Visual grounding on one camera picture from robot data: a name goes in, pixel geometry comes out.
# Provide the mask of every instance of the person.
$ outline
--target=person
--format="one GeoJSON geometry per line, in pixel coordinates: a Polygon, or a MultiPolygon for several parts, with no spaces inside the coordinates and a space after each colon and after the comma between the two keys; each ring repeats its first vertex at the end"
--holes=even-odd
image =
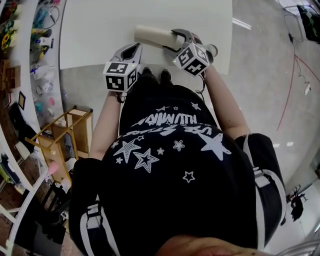
{"type": "Polygon", "coordinates": [[[286,208],[273,144],[251,133],[213,66],[205,83],[221,129],[168,70],[158,83],[143,69],[121,118],[108,93],[73,170],[69,230],[84,254],[262,254],[286,208]]]}

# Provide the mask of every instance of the red cable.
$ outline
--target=red cable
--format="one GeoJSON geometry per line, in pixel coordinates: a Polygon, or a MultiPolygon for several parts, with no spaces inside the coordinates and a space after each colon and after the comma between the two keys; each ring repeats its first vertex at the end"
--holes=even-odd
{"type": "Polygon", "coordinates": [[[278,128],[276,129],[276,131],[279,130],[281,122],[282,122],[282,119],[284,118],[284,115],[285,115],[285,112],[286,112],[286,109],[287,109],[287,105],[288,105],[288,101],[289,101],[289,97],[290,97],[290,93],[291,93],[291,88],[292,88],[292,83],[294,81],[295,63],[296,63],[296,49],[294,49],[294,55],[293,55],[293,68],[292,68],[290,89],[289,89],[288,97],[286,98],[286,103],[285,103],[285,106],[284,106],[284,110],[283,110],[279,125],[278,125],[278,128]]]}
{"type": "Polygon", "coordinates": [[[294,54],[294,57],[295,57],[295,58],[298,58],[299,61],[301,61],[301,62],[310,70],[310,72],[315,76],[315,78],[316,78],[316,79],[319,81],[319,83],[320,83],[320,79],[319,79],[319,78],[317,77],[317,75],[311,70],[311,68],[310,68],[302,59],[300,59],[298,55],[294,54]]]}

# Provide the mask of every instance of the black t-shirt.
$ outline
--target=black t-shirt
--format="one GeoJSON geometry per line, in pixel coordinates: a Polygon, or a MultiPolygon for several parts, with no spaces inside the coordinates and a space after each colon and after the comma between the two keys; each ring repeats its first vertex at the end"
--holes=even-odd
{"type": "MultiPolygon", "coordinates": [[[[120,136],[102,161],[76,162],[70,234],[88,253],[80,222],[98,195],[108,224],[104,245],[110,244],[115,255],[154,255],[176,235],[258,248],[267,244],[283,217],[281,192],[283,181],[268,137],[233,140],[216,127],[193,92],[157,88],[127,98],[120,136]],[[243,150],[247,146],[249,157],[243,150]]],[[[99,231],[89,232],[92,248],[99,247],[93,246],[99,231]]]]}

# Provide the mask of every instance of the picture frame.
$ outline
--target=picture frame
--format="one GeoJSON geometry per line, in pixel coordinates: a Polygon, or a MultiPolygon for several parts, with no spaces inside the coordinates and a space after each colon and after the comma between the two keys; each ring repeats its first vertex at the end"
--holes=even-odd
{"type": "Polygon", "coordinates": [[[20,106],[20,108],[22,108],[22,110],[25,110],[25,104],[26,104],[26,96],[20,91],[18,105],[20,106]]]}

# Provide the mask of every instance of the foot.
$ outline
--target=foot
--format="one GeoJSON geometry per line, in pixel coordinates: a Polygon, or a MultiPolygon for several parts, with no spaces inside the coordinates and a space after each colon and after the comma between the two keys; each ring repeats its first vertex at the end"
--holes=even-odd
{"type": "Polygon", "coordinates": [[[170,81],[170,82],[172,82],[172,77],[171,77],[171,73],[169,72],[169,70],[164,69],[161,72],[161,81],[170,81]]]}
{"type": "Polygon", "coordinates": [[[150,67],[146,66],[143,70],[142,70],[142,74],[143,73],[149,73],[149,74],[152,74],[152,70],[150,67]]]}

